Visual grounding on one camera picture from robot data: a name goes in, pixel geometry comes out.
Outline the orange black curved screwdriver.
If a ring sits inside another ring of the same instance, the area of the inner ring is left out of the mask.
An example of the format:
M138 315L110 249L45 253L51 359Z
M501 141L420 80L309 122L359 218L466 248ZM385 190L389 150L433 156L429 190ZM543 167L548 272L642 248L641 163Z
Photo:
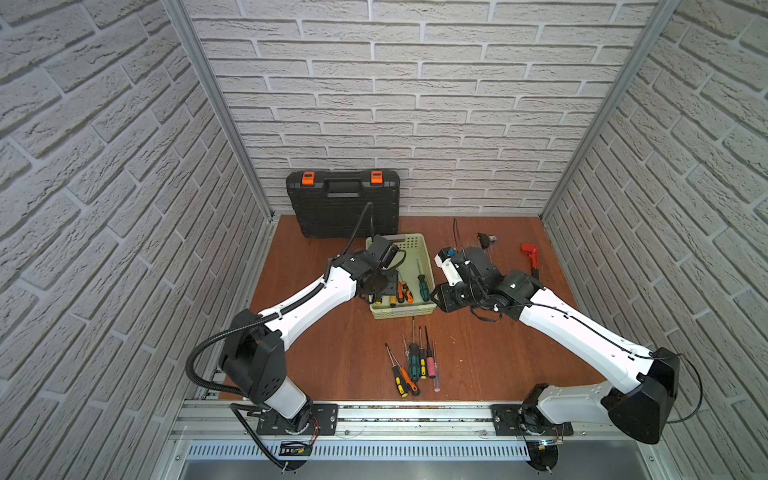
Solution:
M405 301L408 304L413 304L414 303L414 297L413 297L413 294L412 294L412 292L411 292L411 290L410 290L410 288L409 288L409 286L408 286L408 284L406 282L402 283L402 289L403 289L403 295L404 295Z

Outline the clear handled screwdriver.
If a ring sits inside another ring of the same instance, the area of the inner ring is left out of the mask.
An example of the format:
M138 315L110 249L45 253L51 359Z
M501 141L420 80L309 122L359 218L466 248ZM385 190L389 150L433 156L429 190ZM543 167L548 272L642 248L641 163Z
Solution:
M432 350L431 351L432 351L432 355L431 355L430 358L432 359L433 370L434 370L434 372L433 372L434 375L433 375L433 378L432 378L433 379L433 390L434 390L434 392L440 392L441 391L440 371L439 371L439 366L438 366L437 359L435 357L436 342L432 342Z

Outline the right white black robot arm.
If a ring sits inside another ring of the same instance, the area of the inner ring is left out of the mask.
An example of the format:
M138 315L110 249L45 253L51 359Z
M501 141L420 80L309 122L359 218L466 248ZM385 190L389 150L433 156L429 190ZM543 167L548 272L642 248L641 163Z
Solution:
M502 274L480 247L443 248L434 262L446 280L431 298L443 312L467 308L485 322L507 316L547 335L603 376L590 385L536 385L518 408L521 431L542 436L573 421L610 423L641 443L660 441L678 396L682 355L651 351L599 325L537 275Z

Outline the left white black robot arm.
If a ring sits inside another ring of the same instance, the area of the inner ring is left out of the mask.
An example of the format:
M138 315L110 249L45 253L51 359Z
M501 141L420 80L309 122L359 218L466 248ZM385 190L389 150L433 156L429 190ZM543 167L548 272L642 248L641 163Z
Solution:
M281 303L255 314L238 313L231 327L195 346L185 374L195 385L244 397L266 406L300 433L310 422L312 401L287 374L285 354L295 340L336 307L354 299L382 296L397 279L393 260L405 254L393 241L373 234L364 249L346 245L329 259L322 275ZM232 386L209 381L195 370L205 350L221 342L219 368Z

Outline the light green plastic bin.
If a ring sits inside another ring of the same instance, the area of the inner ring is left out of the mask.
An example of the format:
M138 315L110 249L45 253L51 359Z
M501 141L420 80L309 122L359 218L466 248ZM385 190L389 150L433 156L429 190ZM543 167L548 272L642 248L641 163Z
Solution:
M399 267L399 282L406 282L413 294L414 303L398 303L396 307L382 305L381 298L371 298L369 310L376 320L405 318L413 316L429 315L436 309L436 304L431 300L426 303L422 301L419 293L418 268L417 261L420 260L423 271L426 275L430 293L435 287L434 275L431 264L432 257L429 254L424 236L420 233L386 235L385 238L392 240L398 247L407 252L405 262Z

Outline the green black large screwdriver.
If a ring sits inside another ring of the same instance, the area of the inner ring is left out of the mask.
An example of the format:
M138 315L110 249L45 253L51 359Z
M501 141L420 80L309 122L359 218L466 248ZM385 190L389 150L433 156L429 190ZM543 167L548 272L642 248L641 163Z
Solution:
M412 338L408 345L409 376L416 383L420 378L419 347L415 341L415 318L412 318Z

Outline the clear small screwdriver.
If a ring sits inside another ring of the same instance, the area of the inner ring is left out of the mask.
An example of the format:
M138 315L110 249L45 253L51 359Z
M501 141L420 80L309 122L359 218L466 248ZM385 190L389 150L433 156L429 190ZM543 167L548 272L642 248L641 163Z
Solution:
M408 344L407 344L407 342L405 340L405 336L401 335L401 337L402 337L402 342L403 342L403 347L404 347L404 355L405 355L405 359L406 359L406 362L407 362L410 359L409 347L408 347Z

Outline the black yellow dotted screwdriver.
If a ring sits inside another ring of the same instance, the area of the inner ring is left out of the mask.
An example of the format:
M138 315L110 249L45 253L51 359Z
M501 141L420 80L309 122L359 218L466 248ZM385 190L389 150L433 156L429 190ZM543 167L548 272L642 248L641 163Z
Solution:
M417 350L418 350L420 378L422 380L426 380L427 379L426 350L424 348L422 327L419 327L419 340L417 342Z

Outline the orange slim screwdriver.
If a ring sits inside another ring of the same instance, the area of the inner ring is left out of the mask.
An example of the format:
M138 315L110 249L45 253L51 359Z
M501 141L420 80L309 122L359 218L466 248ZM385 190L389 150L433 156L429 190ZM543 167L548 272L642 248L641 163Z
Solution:
M416 385L416 383L410 378L408 372L402 367L402 365L398 361L395 361L395 363L396 363L396 366L398 368L399 375L402 378L402 380L405 382L405 385L406 385L409 393L412 394L415 397L419 396L420 395L420 390L419 390L418 386Z

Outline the small black metal part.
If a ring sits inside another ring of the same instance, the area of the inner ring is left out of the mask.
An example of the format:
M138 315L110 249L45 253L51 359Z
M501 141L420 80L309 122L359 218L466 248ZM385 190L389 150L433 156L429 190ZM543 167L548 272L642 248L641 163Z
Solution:
M497 237L495 235L488 235L482 232L477 233L477 239L482 250L487 250L497 243Z

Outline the red pipe wrench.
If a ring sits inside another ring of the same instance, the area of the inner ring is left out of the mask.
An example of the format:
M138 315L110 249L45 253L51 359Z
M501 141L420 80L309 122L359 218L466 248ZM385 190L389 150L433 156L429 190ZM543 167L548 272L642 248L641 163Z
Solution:
M538 247L531 243L524 243L520 246L520 251L528 258L531 266L531 276L539 280L539 256Z

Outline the pink handled screwdriver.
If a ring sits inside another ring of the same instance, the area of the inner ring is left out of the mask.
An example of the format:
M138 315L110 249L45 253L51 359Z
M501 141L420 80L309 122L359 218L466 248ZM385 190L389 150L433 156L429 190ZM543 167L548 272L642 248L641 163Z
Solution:
M431 345L431 343L429 341L429 335L428 335L427 328L424 328L424 333L425 333L425 339L426 339L426 367L427 367L427 376L430 379L432 379L433 375L434 375L432 359L430 358L431 355L432 355L432 351L431 351L432 350L432 345Z

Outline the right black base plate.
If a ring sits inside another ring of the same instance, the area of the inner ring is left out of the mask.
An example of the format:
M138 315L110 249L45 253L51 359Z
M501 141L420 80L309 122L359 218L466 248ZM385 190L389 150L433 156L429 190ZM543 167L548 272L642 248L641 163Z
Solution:
M554 424L533 406L493 404L490 412L497 436L563 437L574 434L570 422Z

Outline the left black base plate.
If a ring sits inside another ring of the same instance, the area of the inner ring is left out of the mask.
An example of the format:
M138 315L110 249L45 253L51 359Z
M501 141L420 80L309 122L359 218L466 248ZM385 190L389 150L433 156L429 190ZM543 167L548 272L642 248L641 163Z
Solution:
M293 417L283 417L272 409L259 416L258 435L314 435L333 436L338 420L338 404L307 403Z

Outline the aluminium rail frame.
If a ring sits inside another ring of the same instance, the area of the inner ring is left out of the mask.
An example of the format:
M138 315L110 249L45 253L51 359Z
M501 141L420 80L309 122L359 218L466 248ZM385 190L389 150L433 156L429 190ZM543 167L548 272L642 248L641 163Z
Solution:
M333 436L258 435L263 411L234 414L227 401L188 400L172 424L162 450L166 462L192 460L261 460L257 436L268 452L277 455L284 444L304 444L310 461L427 460L527 461L549 447L564 450L590 442L628 446L642 453L651 447L638 443L606 423L572 423L574 434L563 437L497 436L488 402L338 401Z

